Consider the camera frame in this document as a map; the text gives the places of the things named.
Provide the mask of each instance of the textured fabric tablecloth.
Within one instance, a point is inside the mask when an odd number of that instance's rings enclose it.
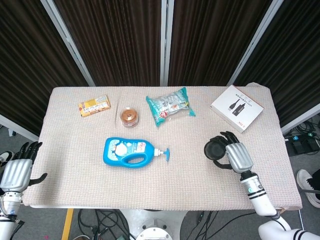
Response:
[[[58,87],[51,94],[31,178],[48,173],[29,187],[25,205],[52,208],[138,208],[155,210],[252,209],[240,175],[216,167],[204,146],[221,131],[235,133],[244,143],[271,202],[277,208],[302,207],[293,171],[268,88],[240,90],[264,107],[244,133],[214,113],[211,103],[223,86],[187,87],[196,117],[182,116],[156,127],[146,96],[158,97],[180,87]],[[81,117],[78,103],[107,94],[111,109]],[[133,107],[139,124],[125,128],[120,111]],[[170,160],[154,157],[139,169],[112,167],[103,162],[109,137],[145,139],[170,149]],[[227,163],[224,157],[220,162]]]

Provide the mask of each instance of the round container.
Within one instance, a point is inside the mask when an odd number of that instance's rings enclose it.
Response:
[[[134,128],[139,122],[138,113],[132,107],[125,107],[120,112],[120,119],[126,128]]]

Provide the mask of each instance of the white box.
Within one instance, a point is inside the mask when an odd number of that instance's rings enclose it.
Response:
[[[210,107],[240,133],[243,133],[264,110],[233,85],[229,86]]]

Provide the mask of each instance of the yellow floor tape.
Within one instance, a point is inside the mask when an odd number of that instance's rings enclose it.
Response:
[[[62,233],[61,240],[68,240],[69,238],[69,232],[71,227],[71,221],[72,221],[72,215],[74,214],[73,208],[68,208],[68,211],[66,212],[65,221],[64,221],[64,228]]]

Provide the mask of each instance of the yellow package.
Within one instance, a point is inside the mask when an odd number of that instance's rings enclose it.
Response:
[[[107,95],[100,96],[78,104],[81,117],[86,117],[111,108]]]

